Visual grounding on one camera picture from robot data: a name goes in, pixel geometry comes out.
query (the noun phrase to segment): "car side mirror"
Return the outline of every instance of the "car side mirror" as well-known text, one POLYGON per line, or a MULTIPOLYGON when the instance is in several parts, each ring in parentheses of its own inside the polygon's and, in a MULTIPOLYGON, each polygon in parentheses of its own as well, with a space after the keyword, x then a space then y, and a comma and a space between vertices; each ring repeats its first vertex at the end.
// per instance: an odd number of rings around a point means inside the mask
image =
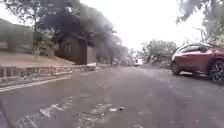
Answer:
POLYGON ((204 53, 204 52, 207 51, 207 48, 205 46, 200 46, 199 47, 199 51, 202 52, 202 53, 204 53))

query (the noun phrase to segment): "stone wall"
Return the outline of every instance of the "stone wall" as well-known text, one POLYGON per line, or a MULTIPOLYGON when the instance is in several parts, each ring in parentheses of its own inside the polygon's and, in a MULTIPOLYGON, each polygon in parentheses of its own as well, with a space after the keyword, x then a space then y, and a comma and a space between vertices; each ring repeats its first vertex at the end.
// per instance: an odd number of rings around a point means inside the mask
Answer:
POLYGON ((94 71, 96 67, 79 65, 73 67, 0 67, 0 85, 9 81, 33 79, 37 77, 60 76, 79 72, 94 71))

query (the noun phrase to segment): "building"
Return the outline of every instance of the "building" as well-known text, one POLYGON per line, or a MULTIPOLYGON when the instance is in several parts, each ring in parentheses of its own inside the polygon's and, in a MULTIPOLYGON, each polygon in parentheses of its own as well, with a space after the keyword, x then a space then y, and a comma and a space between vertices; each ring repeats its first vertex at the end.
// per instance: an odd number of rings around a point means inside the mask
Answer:
POLYGON ((76 65, 96 64, 96 47, 93 42, 77 34, 66 35, 63 38, 56 56, 73 61, 76 65))

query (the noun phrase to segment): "red car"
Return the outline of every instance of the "red car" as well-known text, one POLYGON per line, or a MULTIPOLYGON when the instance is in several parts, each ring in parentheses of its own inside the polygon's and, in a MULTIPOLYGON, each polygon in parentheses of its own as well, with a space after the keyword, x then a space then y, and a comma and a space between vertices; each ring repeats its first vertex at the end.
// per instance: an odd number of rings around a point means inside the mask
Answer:
POLYGON ((194 75, 204 73, 214 83, 221 84, 224 80, 224 49, 205 43, 181 47, 172 57, 171 70, 173 75, 179 75, 181 71, 194 75))

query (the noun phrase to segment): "car wheel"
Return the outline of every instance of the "car wheel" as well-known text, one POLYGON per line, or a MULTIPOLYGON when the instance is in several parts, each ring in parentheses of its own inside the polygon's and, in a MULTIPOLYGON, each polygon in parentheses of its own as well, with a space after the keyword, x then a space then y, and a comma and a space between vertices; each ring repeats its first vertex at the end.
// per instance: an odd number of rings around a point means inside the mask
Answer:
POLYGON ((179 68, 179 66, 178 66, 178 64, 177 63, 173 63, 172 65, 171 65, 171 71, 172 71, 172 74, 173 75, 180 75, 180 72, 181 72, 181 70, 180 70, 180 68, 179 68))
POLYGON ((212 82, 216 84, 222 84, 224 77, 224 62, 216 61, 210 69, 209 76, 212 82))

